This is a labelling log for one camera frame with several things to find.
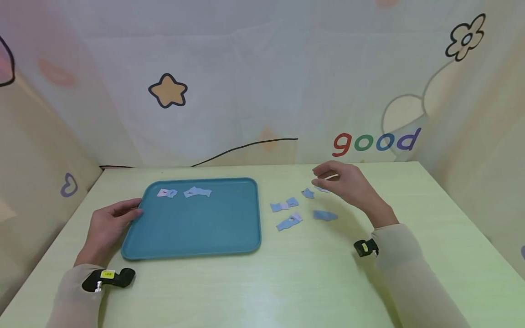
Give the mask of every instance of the light green table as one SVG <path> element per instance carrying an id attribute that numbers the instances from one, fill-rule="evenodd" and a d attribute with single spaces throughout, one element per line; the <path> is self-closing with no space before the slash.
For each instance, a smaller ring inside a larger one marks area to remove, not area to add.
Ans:
<path id="1" fill-rule="evenodd" d="M 473 328 L 525 327 L 525 281 L 418 163 L 359 167 L 399 220 L 418 237 L 425 256 Z M 62 274 L 83 245 L 93 210 L 140 197 L 158 180 L 249 176 L 259 186 L 262 244 L 251 255 L 127 262 L 130 288 L 111 289 L 101 322 L 111 328 L 269 328 L 400 326 L 374 258 L 358 258 L 352 244 L 372 226 L 333 194 L 306 199 L 313 165 L 106 170 L 18 295 L 1 328 L 43 327 Z M 303 222 L 278 232 L 291 213 L 269 203 L 295 196 Z M 314 209 L 339 215 L 314 220 Z"/>

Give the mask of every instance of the yellow star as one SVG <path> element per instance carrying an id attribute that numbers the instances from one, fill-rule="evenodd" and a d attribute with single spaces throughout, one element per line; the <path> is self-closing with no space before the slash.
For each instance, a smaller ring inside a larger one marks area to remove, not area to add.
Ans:
<path id="1" fill-rule="evenodd" d="M 171 105 L 184 106 L 186 104 L 184 93 L 187 90 L 187 85 L 177 82 L 169 73 L 163 74 L 159 83 L 148 88 L 162 108 L 168 108 Z"/>

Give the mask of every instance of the beige sleeve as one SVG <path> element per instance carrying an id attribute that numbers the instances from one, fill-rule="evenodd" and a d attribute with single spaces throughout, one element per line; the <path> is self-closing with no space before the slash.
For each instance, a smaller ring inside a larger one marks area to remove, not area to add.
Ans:
<path id="1" fill-rule="evenodd" d="M 394 300 L 404 328 L 469 327 L 423 257 L 415 236 L 403 224 L 378 228 L 376 266 Z"/>
<path id="2" fill-rule="evenodd" d="M 46 328 L 97 328 L 103 292 L 82 289 L 84 280 L 95 270 L 92 264 L 81 264 L 66 272 L 58 286 L 51 317 Z"/>

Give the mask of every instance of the teal plastic tray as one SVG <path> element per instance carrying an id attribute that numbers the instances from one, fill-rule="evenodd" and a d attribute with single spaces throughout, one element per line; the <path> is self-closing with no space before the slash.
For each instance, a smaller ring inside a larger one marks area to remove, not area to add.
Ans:
<path id="1" fill-rule="evenodd" d="M 191 187 L 210 197 L 184 197 Z M 174 189 L 173 198 L 157 197 Z M 261 243 L 257 183 L 251 178 L 158 181 L 144 192 L 143 214 L 130 226 L 121 254 L 128 260 L 255 251 Z"/>

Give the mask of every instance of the left hand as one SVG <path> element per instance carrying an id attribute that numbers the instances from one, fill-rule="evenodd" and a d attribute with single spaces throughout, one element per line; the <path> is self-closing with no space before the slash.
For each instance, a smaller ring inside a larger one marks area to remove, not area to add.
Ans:
<path id="1" fill-rule="evenodd" d="M 128 224 L 142 214 L 142 210 L 137 208 L 140 202 L 140 198 L 123 200 L 94 211 L 86 243 L 78 254 L 74 266 L 94 264 L 102 267 L 111 248 Z"/>

